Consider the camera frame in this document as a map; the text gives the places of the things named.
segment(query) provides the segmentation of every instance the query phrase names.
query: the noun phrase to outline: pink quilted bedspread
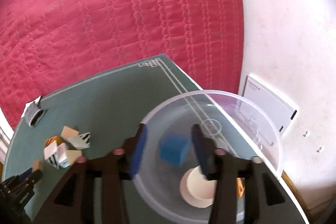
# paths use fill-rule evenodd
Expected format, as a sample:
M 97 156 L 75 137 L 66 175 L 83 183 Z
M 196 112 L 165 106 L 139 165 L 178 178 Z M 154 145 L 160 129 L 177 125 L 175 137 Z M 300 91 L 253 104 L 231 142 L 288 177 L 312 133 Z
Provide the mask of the pink quilted bedspread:
M 0 0 L 0 107 L 166 53 L 204 89 L 237 92 L 242 0 Z

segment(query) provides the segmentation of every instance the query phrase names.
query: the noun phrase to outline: pink finger tip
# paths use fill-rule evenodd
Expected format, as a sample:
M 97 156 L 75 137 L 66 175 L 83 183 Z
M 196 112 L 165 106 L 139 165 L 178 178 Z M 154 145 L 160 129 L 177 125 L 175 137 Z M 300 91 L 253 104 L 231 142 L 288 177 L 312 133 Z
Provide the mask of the pink finger tip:
M 77 163 L 83 164 L 85 162 L 87 162 L 87 157 L 84 156 L 80 156 L 78 157 L 78 159 L 76 160 Z

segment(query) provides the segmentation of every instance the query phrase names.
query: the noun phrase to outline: wooden block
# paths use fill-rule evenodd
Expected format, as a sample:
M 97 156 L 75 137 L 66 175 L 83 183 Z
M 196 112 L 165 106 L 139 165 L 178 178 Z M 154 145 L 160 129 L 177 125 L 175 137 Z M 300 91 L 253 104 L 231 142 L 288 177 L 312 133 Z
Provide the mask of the wooden block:
M 63 130 L 62 130 L 62 133 L 61 133 L 61 137 L 66 140 L 68 138 L 75 137 L 78 134 L 79 134 L 79 132 L 77 130 L 74 130 L 70 127 L 64 126 Z
M 64 143 L 64 141 L 58 137 L 58 136 L 54 136 L 50 139 L 47 139 L 44 143 L 44 147 L 47 147 L 48 145 L 50 145 L 53 141 L 56 141 L 57 145 L 60 145 L 61 143 Z
M 43 162 L 41 162 L 40 160 L 34 160 L 33 161 L 33 166 L 31 167 L 31 172 L 34 172 L 36 170 L 41 170 L 43 169 Z M 41 184 L 42 179 L 40 179 L 37 183 L 35 183 L 35 185 L 40 185 Z
M 67 158 L 70 165 L 73 165 L 75 161 L 82 156 L 81 150 L 68 150 Z
M 33 161 L 33 166 L 32 166 L 32 172 L 36 170 L 41 170 L 43 169 L 43 163 L 40 160 L 34 160 Z

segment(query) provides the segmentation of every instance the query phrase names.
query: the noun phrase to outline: green table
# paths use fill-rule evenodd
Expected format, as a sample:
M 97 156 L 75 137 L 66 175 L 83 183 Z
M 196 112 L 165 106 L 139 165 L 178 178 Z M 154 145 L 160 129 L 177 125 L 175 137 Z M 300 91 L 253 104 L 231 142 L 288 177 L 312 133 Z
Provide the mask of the green table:
M 89 159 L 102 157 L 119 147 L 125 138 L 133 136 L 138 124 L 154 107 L 175 95 L 198 89 L 199 86 L 165 55 L 158 55 L 55 91 L 40 101 L 41 108 L 47 112 L 35 128 L 20 120 L 10 143 L 2 179 L 24 172 L 34 159 L 43 160 L 44 141 L 60 135 L 63 126 L 82 133 L 91 132 L 91 147 L 83 150 L 83 155 Z M 67 171 L 57 170 L 46 162 L 43 168 L 42 182 L 35 187 L 36 194 L 26 206 L 32 219 Z M 124 186 L 131 224 L 172 223 L 149 208 L 132 182 L 127 181 Z M 96 215 L 96 223 L 101 223 Z

